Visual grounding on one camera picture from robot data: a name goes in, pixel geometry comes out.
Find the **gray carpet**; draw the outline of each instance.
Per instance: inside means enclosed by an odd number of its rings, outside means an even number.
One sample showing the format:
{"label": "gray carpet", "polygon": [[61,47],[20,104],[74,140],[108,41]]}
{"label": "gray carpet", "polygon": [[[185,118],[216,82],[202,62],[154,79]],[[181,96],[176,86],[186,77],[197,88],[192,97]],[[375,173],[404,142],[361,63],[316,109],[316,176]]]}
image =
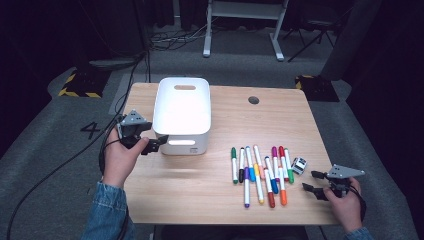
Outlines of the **gray carpet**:
{"label": "gray carpet", "polygon": [[[293,62],[277,62],[267,31],[220,32],[212,38],[210,58],[202,57],[203,39],[174,51],[151,55],[152,82],[165,76],[198,76],[211,85],[294,88],[294,77],[318,74],[331,47],[326,39],[312,45]],[[305,33],[310,38],[313,33]],[[291,56],[301,47],[299,35],[280,38],[281,48]],[[72,69],[53,79],[48,91],[52,101],[22,132],[0,161],[0,238],[5,238],[13,209],[34,184],[84,149],[93,139],[80,129],[91,122],[104,128],[125,91],[131,69],[115,71],[104,97],[58,97]],[[146,81],[140,64],[135,81]],[[350,87],[333,84],[339,103],[310,102],[313,115],[332,163],[358,168],[358,178],[368,204],[364,224],[376,239],[418,239],[405,197],[379,160],[345,99]],[[97,155],[101,141],[61,168],[41,184],[19,209],[12,239],[78,239],[84,229],[96,181],[100,179]],[[137,224],[137,239],[149,239],[153,225]],[[328,239],[341,239],[340,226],[324,226]],[[324,239],[317,226],[307,227],[310,239]]]}

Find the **green marker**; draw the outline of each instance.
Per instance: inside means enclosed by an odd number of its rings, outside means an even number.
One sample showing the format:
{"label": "green marker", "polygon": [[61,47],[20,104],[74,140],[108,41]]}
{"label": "green marker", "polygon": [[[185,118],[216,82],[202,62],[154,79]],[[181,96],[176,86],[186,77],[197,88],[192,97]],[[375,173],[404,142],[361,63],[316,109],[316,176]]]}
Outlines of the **green marker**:
{"label": "green marker", "polygon": [[237,184],[238,183],[238,179],[237,179],[237,154],[236,154],[236,149],[232,148],[231,149],[231,161],[233,162],[233,183]]}
{"label": "green marker", "polygon": [[287,173],[289,175],[289,183],[294,183],[293,169],[290,163],[290,154],[287,148],[284,148],[284,155],[286,156]]}

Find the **yellow marker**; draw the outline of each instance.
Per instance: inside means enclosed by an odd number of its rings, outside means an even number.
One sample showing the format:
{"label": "yellow marker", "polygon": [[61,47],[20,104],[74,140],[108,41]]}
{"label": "yellow marker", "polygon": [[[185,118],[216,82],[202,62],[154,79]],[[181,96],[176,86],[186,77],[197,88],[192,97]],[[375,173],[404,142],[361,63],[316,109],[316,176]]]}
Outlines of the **yellow marker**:
{"label": "yellow marker", "polygon": [[262,192],[262,184],[261,184],[261,178],[259,177],[259,167],[258,167],[258,164],[255,163],[253,165],[253,168],[255,169],[256,189],[258,190],[259,203],[260,204],[263,204],[264,203],[264,194]]}
{"label": "yellow marker", "polygon": [[256,162],[258,163],[258,167],[259,167],[259,175],[261,175],[262,179],[265,179],[264,167],[262,166],[262,158],[261,158],[261,155],[259,154],[258,145],[253,145],[253,150],[255,151]]}

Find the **purple marker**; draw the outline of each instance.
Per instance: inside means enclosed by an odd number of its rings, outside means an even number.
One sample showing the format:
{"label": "purple marker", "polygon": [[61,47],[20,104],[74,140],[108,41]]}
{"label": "purple marker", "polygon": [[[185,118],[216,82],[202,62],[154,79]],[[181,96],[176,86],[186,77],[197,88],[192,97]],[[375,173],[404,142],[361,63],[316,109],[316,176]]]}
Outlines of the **purple marker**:
{"label": "purple marker", "polygon": [[244,207],[250,206],[249,168],[244,168]]}

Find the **blue marker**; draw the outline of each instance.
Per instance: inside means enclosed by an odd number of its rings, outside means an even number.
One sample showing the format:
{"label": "blue marker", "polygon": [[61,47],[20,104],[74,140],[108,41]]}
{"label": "blue marker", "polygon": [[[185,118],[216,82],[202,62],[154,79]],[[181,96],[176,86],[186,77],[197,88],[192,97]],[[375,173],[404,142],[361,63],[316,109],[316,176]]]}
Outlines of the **blue marker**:
{"label": "blue marker", "polygon": [[274,194],[278,194],[278,186],[277,186],[277,182],[275,181],[274,172],[272,171],[272,169],[269,169],[271,167],[271,163],[269,162],[268,156],[265,157],[265,163],[269,170],[268,172],[269,172],[269,178],[271,182],[272,191],[274,192]]}
{"label": "blue marker", "polygon": [[246,147],[246,156],[247,156],[247,163],[248,163],[248,166],[249,166],[250,181],[256,182],[255,169],[253,168],[252,154],[250,153],[250,147],[249,146]]}

